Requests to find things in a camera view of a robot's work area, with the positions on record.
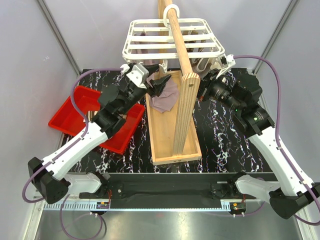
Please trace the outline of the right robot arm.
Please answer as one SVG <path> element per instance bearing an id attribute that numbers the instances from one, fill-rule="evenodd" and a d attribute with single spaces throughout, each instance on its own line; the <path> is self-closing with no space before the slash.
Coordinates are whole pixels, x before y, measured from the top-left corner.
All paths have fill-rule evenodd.
<path id="1" fill-rule="evenodd" d="M 263 155 L 277 183 L 263 181 L 239 172 L 227 181 L 227 193 L 232 198 L 250 195 L 272 207 L 283 219 L 289 219 L 320 196 L 320 184 L 314 182 L 298 166 L 284 145 L 278 146 L 276 126 L 258 101 L 263 90 L 258 79 L 247 75 L 239 80 L 209 71 L 200 82 L 197 98 L 214 99 L 231 111 L 235 128 Z"/>

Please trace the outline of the red plastic tray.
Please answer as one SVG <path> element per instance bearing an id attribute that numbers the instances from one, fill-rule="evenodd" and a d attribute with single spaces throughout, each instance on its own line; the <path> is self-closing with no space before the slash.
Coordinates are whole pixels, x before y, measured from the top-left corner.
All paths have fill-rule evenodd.
<path id="1" fill-rule="evenodd" d="M 100 95 L 100 91 L 84 86 L 77 86 L 74 90 L 75 103 L 85 114 L 88 111 L 100 109 L 98 102 Z M 124 126 L 110 140 L 99 146 L 117 154 L 124 154 L 131 137 L 142 120 L 145 109 L 142 104 L 135 104 L 127 113 Z M 85 128 L 85 120 L 73 107 L 71 98 L 68 97 L 48 122 L 48 126 L 74 137 Z"/>

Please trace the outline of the mauve sock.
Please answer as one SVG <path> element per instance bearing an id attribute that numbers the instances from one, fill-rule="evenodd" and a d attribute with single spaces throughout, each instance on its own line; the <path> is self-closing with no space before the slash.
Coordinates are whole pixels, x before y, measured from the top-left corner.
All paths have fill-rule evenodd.
<path id="1" fill-rule="evenodd" d="M 160 113 L 170 112 L 179 98 L 178 85 L 171 77 L 160 96 L 148 97 L 150 106 Z"/>

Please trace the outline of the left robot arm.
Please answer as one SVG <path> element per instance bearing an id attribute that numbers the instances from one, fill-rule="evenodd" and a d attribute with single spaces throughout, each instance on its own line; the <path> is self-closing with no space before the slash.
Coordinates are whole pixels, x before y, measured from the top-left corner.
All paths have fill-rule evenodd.
<path id="1" fill-rule="evenodd" d="M 111 139 L 126 123 L 125 115 L 145 95 L 158 97 L 171 78 L 166 74 L 159 80 L 149 79 L 158 70 L 167 72 L 167 64 L 142 65 L 129 63 L 121 66 L 121 72 L 129 79 L 126 89 L 110 84 L 103 88 L 98 102 L 100 109 L 89 120 L 73 100 L 72 106 L 84 118 L 85 127 L 68 143 L 52 154 L 39 159 L 33 157 L 27 166 L 29 179 L 22 189 L 27 203 L 36 203 L 26 197 L 32 184 L 47 204 L 55 204 L 68 195 L 87 199 L 101 199 L 108 194 L 108 179 L 99 172 L 70 174 L 69 170 L 98 145 Z"/>

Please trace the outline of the grey beige sock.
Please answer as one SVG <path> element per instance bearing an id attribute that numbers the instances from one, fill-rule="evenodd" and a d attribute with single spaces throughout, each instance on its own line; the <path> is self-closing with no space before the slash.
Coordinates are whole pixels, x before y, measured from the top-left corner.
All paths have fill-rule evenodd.
<path id="1" fill-rule="evenodd" d="M 193 71 L 199 76 L 206 75 L 212 69 L 212 65 L 214 65 L 215 62 L 214 58 L 199 58 L 193 67 Z"/>

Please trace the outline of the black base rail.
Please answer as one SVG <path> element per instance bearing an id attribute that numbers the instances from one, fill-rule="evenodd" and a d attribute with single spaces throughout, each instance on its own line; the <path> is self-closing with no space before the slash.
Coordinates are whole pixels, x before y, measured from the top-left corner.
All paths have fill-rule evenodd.
<path id="1" fill-rule="evenodd" d="M 219 208 L 221 200 L 243 200 L 232 192 L 233 173 L 111 173 L 99 193 L 81 199 L 110 200 L 113 210 L 198 210 Z"/>

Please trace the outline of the white clip hanger frame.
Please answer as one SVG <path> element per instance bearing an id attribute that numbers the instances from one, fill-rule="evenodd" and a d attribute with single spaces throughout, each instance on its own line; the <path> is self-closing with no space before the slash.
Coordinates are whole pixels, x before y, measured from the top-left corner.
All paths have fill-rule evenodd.
<path id="1" fill-rule="evenodd" d="M 208 22 L 202 18 L 178 18 L 180 31 L 190 59 L 217 58 L 225 48 L 214 35 Z M 135 60 L 177 59 L 177 45 L 168 19 L 136 19 L 129 24 L 122 49 L 123 59 Z"/>

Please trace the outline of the wooden stand with tray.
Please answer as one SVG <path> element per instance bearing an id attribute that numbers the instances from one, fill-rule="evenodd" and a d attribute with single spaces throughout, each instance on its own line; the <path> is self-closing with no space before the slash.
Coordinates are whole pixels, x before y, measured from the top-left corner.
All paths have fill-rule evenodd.
<path id="1" fill-rule="evenodd" d="M 171 111 L 156 111 L 150 106 L 150 98 L 146 98 L 152 164 L 155 166 L 196 161 L 202 157 L 193 120 L 200 77 L 192 70 L 178 12 L 172 1 L 158 1 L 158 13 L 169 21 L 181 70 L 172 71 L 171 78 L 177 84 L 179 99 Z"/>

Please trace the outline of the white hanger clip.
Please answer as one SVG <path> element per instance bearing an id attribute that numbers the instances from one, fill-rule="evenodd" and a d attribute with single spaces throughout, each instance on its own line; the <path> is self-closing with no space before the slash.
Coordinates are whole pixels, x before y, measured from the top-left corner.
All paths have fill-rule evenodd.
<path id="1" fill-rule="evenodd" d="M 158 65 L 159 65 L 159 68 L 162 70 L 162 72 L 166 74 L 168 71 L 168 60 L 163 59 L 161 63 L 159 63 Z"/>

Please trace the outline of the black marble mat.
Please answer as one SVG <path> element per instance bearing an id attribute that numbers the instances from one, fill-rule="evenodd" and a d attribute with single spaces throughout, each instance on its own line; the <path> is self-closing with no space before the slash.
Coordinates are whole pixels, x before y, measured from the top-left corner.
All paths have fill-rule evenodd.
<path id="1" fill-rule="evenodd" d="M 270 172 L 260 152 L 235 129 L 228 108 L 215 100 L 196 104 L 193 113 L 202 158 L 153 165 L 148 117 L 144 113 L 124 154 L 96 147 L 71 169 L 72 173 L 237 173 Z"/>

